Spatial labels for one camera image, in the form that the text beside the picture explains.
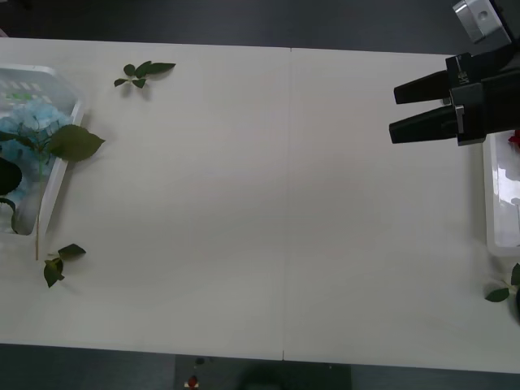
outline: plant cutting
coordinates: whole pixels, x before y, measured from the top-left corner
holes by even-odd
[[[30,182],[37,179],[36,260],[44,182],[55,158],[79,162],[91,157],[104,142],[71,121],[70,117],[39,99],[15,107],[0,119],[0,206],[11,208],[11,230],[18,234],[17,204],[28,195]],[[63,260],[84,253],[78,245],[69,245],[59,250],[58,257],[46,261],[44,276],[49,287],[63,279]]]
[[[515,295],[516,306],[518,313],[520,313],[520,294],[518,294],[518,286],[520,286],[520,264],[516,264],[511,272],[511,283],[502,280],[503,288],[497,288],[491,291],[486,300],[490,302],[502,302]]]
[[[117,79],[114,81],[114,86],[119,87],[125,83],[132,83],[137,88],[142,89],[145,86],[149,76],[160,75],[166,73],[175,67],[174,63],[152,63],[146,61],[138,67],[133,66],[131,63],[125,65],[123,72],[128,76],[127,79]]]

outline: blue flower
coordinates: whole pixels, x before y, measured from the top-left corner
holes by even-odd
[[[41,99],[29,101],[23,105],[16,106],[12,112],[0,119],[0,132],[20,134],[29,137],[33,143],[45,139],[62,126],[71,124],[72,118],[58,111],[56,107],[43,102]],[[40,179],[40,162],[37,153],[21,145],[18,141],[5,141],[0,143],[2,157],[15,163],[22,170],[23,179],[18,188],[9,193],[7,198],[18,206],[27,195],[32,183]],[[50,175],[54,158],[47,158],[44,154],[41,158],[41,175],[46,178]]]

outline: plastic container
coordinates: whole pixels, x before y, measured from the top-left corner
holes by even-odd
[[[74,124],[80,124],[83,117],[83,99],[65,79],[49,67],[0,64],[0,118],[9,115],[13,106],[40,98],[55,106],[65,115],[72,117]],[[54,160],[48,180],[44,183],[45,192],[41,202],[40,235],[43,236],[49,225],[50,215],[58,196],[67,162],[61,158]],[[36,220],[39,204],[39,186],[34,185],[16,211],[17,227],[21,233],[0,232],[0,243],[30,245],[36,240]]]
[[[495,256],[520,256],[520,149],[514,134],[498,132],[483,145],[487,247]]]

